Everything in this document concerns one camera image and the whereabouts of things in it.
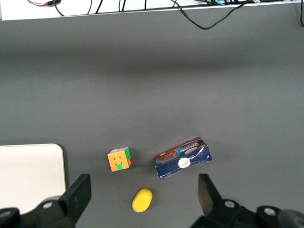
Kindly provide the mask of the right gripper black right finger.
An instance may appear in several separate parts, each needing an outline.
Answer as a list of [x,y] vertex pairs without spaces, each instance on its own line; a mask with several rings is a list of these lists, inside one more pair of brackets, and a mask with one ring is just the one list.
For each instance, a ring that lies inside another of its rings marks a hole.
[[193,228],[278,228],[281,209],[260,206],[252,212],[236,201],[224,199],[208,174],[198,178],[198,198],[203,210]]

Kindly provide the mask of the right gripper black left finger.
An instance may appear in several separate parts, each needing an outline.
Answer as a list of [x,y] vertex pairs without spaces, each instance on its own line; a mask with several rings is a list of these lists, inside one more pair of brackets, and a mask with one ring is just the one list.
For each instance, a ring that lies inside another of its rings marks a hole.
[[81,174],[58,199],[40,203],[21,215],[22,228],[74,228],[92,197],[91,178]]

